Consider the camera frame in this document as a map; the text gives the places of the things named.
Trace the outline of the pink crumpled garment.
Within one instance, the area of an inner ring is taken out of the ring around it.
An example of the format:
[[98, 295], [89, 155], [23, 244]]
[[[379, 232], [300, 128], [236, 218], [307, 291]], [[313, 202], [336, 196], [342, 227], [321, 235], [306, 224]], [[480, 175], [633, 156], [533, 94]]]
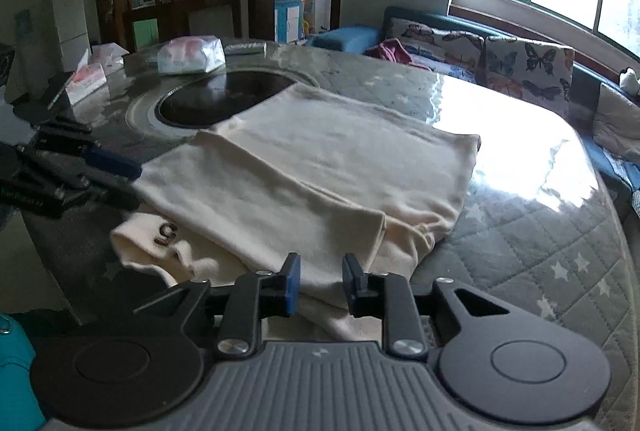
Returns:
[[430, 70], [428, 66], [413, 61], [411, 55], [397, 38], [386, 39], [376, 46], [365, 50], [364, 54], [369, 56], [369, 58], [377, 58], [381, 61]]

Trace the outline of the cream knit garment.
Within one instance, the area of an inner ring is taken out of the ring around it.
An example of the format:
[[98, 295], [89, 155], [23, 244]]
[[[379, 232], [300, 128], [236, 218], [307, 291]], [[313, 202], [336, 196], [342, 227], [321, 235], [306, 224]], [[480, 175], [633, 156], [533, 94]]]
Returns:
[[232, 284], [302, 259], [297, 316], [272, 338], [376, 340], [348, 313], [342, 260], [410, 277], [461, 214], [480, 137], [292, 84], [144, 165], [141, 208], [113, 229], [122, 265], [168, 285]]

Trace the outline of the butterfly cushion right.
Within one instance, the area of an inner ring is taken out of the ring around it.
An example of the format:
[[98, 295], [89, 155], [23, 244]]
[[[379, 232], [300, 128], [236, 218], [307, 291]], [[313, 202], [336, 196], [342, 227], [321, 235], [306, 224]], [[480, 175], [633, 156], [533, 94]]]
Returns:
[[515, 37], [487, 37], [486, 86], [565, 118], [575, 51], [562, 44]]

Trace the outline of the black round induction cooktop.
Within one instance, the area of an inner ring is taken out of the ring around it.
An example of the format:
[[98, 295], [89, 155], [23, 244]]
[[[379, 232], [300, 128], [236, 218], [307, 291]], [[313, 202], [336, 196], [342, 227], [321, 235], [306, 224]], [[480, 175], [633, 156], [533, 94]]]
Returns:
[[205, 129], [270, 99], [294, 82], [263, 70], [225, 72], [168, 92], [155, 106], [154, 114], [172, 128]]

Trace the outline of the white pink tissue pack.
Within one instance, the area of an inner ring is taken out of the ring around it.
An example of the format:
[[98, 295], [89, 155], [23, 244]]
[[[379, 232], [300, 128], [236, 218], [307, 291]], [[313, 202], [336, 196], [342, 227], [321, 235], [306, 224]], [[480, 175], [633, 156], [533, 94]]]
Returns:
[[217, 37], [176, 38], [157, 53], [157, 70], [161, 75], [208, 74], [224, 65], [224, 46]]

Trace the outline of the grey quilted star tablecloth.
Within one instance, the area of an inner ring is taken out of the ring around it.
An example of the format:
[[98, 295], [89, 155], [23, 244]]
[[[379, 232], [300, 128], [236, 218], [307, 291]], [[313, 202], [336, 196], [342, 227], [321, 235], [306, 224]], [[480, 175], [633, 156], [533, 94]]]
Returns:
[[[182, 142], [151, 120], [155, 104], [180, 81], [163, 82], [142, 58], [132, 57], [143, 68], [138, 76], [119, 70], [72, 107], [98, 141], [138, 162]], [[608, 190], [569, 124], [476, 84], [349, 53], [268, 43], [266, 55], [229, 58], [226, 69], [263, 70], [442, 130], [479, 134], [461, 217], [412, 282], [461, 279], [599, 344], [612, 382], [597, 421], [605, 430], [639, 430], [636, 267]], [[117, 210], [87, 205], [55, 221], [23, 217], [79, 323], [130, 309], [163, 288], [157, 276], [116, 264], [108, 233], [122, 222]]]

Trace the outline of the butterfly cushion left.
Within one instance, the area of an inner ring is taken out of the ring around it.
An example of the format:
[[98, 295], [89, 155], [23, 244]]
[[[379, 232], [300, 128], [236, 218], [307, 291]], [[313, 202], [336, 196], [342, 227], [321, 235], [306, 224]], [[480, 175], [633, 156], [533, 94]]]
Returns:
[[390, 20], [387, 35], [397, 39], [413, 58], [429, 58], [471, 73], [480, 65], [484, 47], [484, 38], [472, 32], [440, 30], [398, 17]]

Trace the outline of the white refrigerator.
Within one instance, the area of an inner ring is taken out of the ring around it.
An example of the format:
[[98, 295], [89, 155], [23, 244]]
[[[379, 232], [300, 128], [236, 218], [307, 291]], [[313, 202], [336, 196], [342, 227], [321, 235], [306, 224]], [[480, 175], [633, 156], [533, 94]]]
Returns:
[[90, 49], [85, 0], [52, 0], [64, 72], [72, 72]]

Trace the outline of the butterfly cushion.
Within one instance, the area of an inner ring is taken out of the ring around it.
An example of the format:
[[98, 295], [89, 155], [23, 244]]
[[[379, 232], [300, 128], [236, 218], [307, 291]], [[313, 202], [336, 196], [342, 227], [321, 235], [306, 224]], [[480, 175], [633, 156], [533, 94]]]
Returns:
[[440, 30], [398, 17], [390, 20], [387, 35], [397, 39], [413, 58], [429, 58], [471, 73], [480, 65], [484, 47], [484, 38], [472, 32]]
[[565, 118], [575, 51], [562, 44], [515, 37], [487, 37], [486, 86]]

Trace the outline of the blue white toy cabinet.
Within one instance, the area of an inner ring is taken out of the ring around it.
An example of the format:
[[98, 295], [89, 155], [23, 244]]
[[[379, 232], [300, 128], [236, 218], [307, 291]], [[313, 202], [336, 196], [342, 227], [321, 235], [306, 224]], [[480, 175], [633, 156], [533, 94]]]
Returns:
[[304, 5], [307, 0], [274, 0], [274, 41], [294, 43], [304, 36]]

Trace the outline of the pink white tissue box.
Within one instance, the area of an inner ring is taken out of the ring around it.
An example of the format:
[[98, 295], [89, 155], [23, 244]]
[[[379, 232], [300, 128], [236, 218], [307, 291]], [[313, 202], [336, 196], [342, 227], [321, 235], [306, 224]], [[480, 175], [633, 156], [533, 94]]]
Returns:
[[65, 92], [70, 105], [75, 105], [106, 84], [106, 76], [100, 63], [78, 67], [66, 81]]

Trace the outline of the grey plain cushion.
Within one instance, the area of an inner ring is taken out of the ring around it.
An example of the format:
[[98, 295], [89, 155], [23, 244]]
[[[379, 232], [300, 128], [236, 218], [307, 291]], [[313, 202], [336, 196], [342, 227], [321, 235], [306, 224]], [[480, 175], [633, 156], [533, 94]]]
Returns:
[[599, 102], [594, 114], [594, 142], [628, 162], [640, 159], [640, 110], [637, 104], [600, 84]]

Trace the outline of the grey remote control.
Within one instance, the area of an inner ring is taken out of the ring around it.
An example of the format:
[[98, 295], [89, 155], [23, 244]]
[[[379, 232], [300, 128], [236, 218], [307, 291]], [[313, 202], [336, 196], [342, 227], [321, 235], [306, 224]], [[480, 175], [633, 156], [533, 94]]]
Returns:
[[267, 53], [267, 43], [263, 41], [227, 43], [224, 46], [225, 56], [245, 56], [245, 55], [265, 56], [266, 53]]

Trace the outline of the blue corner sofa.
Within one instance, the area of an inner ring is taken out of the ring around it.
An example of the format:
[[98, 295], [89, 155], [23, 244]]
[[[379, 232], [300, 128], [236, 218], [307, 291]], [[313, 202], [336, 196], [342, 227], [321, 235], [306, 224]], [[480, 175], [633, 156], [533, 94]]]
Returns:
[[604, 137], [605, 114], [638, 105], [638, 96], [580, 64], [570, 46], [398, 6], [380, 27], [329, 30], [310, 45], [426, 68], [550, 110], [577, 131], [618, 210], [639, 197], [638, 159]]

